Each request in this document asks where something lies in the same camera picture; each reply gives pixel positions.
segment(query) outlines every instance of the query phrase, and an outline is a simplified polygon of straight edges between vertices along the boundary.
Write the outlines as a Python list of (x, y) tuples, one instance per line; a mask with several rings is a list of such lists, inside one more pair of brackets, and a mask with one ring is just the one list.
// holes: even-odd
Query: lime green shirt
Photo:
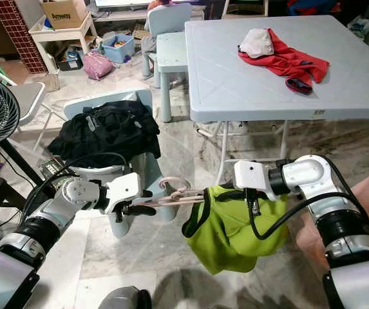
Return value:
[[(204, 202), (194, 204), (182, 233), (193, 252), (212, 274), (222, 270), (249, 272), (257, 257), (273, 254), (287, 237), (285, 225), (269, 238), (259, 240), (253, 234), (244, 200), (217, 201), (222, 193), (233, 191), (220, 186), (205, 190)], [(286, 211), (286, 197), (280, 201), (259, 200), (261, 216), (254, 222), (263, 234)]]

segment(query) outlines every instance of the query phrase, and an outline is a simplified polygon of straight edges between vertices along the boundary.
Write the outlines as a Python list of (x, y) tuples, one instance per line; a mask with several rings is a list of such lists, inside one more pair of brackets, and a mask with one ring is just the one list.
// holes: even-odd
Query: pink bag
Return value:
[(83, 58), (84, 71), (91, 79), (101, 79), (113, 69), (113, 63), (104, 55), (91, 51)]

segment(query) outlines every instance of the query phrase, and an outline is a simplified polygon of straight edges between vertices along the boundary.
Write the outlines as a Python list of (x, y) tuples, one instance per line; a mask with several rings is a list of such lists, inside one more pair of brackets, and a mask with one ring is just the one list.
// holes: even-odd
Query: red garment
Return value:
[(293, 91), (309, 95), (312, 92), (312, 79), (321, 82), (327, 74), (329, 63), (288, 47), (269, 29), (274, 55), (250, 58), (239, 50), (238, 55), (245, 62), (254, 66), (265, 66), (271, 72), (288, 76), (286, 85)]

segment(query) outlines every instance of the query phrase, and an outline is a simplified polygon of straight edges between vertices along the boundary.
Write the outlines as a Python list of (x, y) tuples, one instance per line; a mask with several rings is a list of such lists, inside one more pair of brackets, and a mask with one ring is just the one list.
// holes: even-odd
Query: floor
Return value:
[(18, 85), (24, 84), (25, 80), (31, 75), (21, 60), (0, 61), (0, 67), (2, 67), (6, 76)]
[[(162, 157), (158, 160), (164, 175), (179, 175), (195, 188), (214, 183), (220, 151), (219, 140), (206, 140), (195, 133), (189, 120), (187, 85), (171, 90), (173, 121), (159, 120), (160, 90), (152, 79), (142, 80), (141, 59), (115, 69), (100, 81), (90, 80), (82, 70), (62, 72), (61, 88), (49, 93), (45, 103), (62, 111), (63, 105), (75, 98), (125, 88), (149, 87), (153, 94), (153, 113), (160, 125)], [(39, 129), (47, 114), (23, 127), (15, 138), (31, 145), (33, 130)], [(43, 140), (49, 143), (62, 122), (53, 119), (50, 132)], [(214, 127), (215, 124), (199, 124)], [(231, 130), (271, 129), (279, 122), (233, 123)], [(232, 158), (254, 159), (275, 156), (279, 136), (231, 138)], [(350, 185), (369, 175), (369, 120), (297, 121), (289, 131), (291, 158), (309, 153), (328, 155), (339, 166)], [(34, 167), (37, 159), (23, 153)], [(229, 177), (230, 167), (226, 168)], [(21, 194), (30, 186), (6, 165), (1, 176)], [(290, 204), (297, 201), (290, 199)], [(160, 218), (136, 217), (123, 238), (115, 238), (106, 216), (98, 212), (79, 212), (71, 227), (52, 248), (41, 267), (41, 280), (27, 308), (97, 308), (106, 294), (118, 287), (135, 285), (153, 296), (155, 308), (327, 308), (323, 287), (310, 264), (298, 249), (294, 236), (301, 226), (299, 216), (289, 223), (290, 237), (276, 254), (261, 257), (253, 271), (241, 274), (223, 271), (210, 275), (191, 252), (181, 235), (181, 226), (190, 207), (179, 208), (176, 218), (163, 222)], [(14, 212), (0, 211), (0, 221)], [(0, 238), (13, 231), (13, 222), (0, 229)]]

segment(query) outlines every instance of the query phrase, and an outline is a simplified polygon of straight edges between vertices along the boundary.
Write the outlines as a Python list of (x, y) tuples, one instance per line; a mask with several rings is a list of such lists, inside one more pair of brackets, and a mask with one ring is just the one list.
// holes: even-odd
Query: brick pattern wall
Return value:
[(0, 20), (30, 73), (47, 72), (14, 0), (0, 0)]

